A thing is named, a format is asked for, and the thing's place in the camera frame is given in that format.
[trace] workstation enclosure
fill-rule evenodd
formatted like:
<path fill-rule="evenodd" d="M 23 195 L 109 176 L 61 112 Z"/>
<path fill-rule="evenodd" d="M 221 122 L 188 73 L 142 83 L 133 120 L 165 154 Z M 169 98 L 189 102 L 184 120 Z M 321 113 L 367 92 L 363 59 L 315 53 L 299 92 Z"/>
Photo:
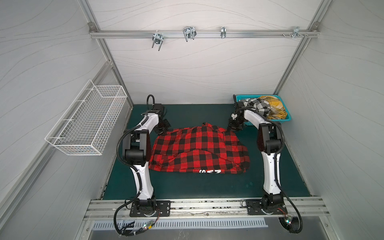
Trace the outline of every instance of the workstation enclosure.
<path fill-rule="evenodd" d="M 233 94 L 280 96 L 291 115 L 281 125 L 281 184 L 302 201 L 304 228 L 290 235 L 261 216 L 227 232 L 164 228 L 136 238 L 173 239 L 184 229 L 184 238 L 380 239 L 383 39 L 380 0 L 1 2 L 0 239 L 118 239 L 96 223 L 110 224 L 135 193 L 116 145 L 149 94 L 172 128 L 226 128 Z M 94 85 L 121 86 L 126 101 L 96 156 L 68 156 L 49 133 L 70 124 L 66 114 Z M 263 163 L 257 129 L 237 135 L 250 149 L 244 174 L 150 172 L 157 198 L 172 199 L 183 224 L 248 220 L 239 201 L 262 196 Z"/>

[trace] white wire basket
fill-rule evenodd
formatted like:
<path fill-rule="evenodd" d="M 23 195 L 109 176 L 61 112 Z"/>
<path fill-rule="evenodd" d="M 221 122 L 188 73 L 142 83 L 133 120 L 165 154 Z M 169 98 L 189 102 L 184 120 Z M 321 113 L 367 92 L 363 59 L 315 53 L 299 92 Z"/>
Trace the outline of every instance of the white wire basket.
<path fill-rule="evenodd" d="M 89 82 L 45 138 L 67 155 L 101 155 L 127 99 L 120 85 Z"/>

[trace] green table surface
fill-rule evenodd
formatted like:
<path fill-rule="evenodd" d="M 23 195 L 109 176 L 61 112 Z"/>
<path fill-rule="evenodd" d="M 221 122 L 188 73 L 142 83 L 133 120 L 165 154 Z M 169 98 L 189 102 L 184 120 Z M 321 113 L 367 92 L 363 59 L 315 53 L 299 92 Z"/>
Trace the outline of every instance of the green table surface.
<path fill-rule="evenodd" d="M 201 126 L 203 122 L 227 128 L 228 119 L 234 110 L 233 104 L 188 104 L 165 105 L 170 129 Z M 146 105 L 134 105 L 127 128 L 136 126 L 141 121 L 141 113 Z M 249 151 L 250 168 L 242 174 L 203 174 L 157 172 L 149 170 L 151 182 L 157 199 L 182 198 L 230 198 L 262 197 L 264 183 L 263 158 L 256 146 L 257 129 L 244 127 L 236 132 L 240 142 Z M 150 138 L 153 146 L 157 135 L 152 131 Z M 291 197 L 310 196 L 299 171 L 288 150 L 284 148 L 280 157 L 280 182 L 283 190 Z M 132 171 L 118 160 L 112 169 L 104 200 L 130 199 L 136 195 Z"/>

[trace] wavy line pattern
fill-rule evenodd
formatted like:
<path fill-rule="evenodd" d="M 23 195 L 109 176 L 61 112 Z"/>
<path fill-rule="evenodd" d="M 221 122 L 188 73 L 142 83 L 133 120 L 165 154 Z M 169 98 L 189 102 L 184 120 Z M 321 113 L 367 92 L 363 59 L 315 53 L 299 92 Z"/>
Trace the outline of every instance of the wavy line pattern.
<path fill-rule="evenodd" d="M 0 36 L 1 202 L 106 59 L 89 36 L 77 0 L 1 1 Z M 112 72 L 104 84 L 111 83 L 116 84 Z M 89 200 L 103 184 L 124 122 L 124 116 L 118 119 L 103 156 L 57 151 L 0 239 L 74 239 Z"/>
<path fill-rule="evenodd" d="M 291 154 L 343 239 L 382 239 L 383 19 L 383 1 L 334 1 L 280 93 Z"/>
<path fill-rule="evenodd" d="M 298 42 L 290 39 L 107 40 L 135 103 L 232 103 L 232 94 L 271 94 Z"/>
<path fill-rule="evenodd" d="M 321 0 L 89 0 L 102 30 L 307 28 Z"/>

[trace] red and black checkered fabric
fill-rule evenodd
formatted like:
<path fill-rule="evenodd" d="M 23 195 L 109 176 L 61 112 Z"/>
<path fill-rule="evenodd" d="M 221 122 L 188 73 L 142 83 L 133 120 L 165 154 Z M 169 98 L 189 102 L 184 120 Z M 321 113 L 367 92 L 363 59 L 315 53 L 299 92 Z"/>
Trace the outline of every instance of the red and black checkered fabric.
<path fill-rule="evenodd" d="M 248 149 L 234 132 L 206 123 L 159 136 L 149 168 L 161 172 L 238 174 L 245 172 L 249 163 Z"/>

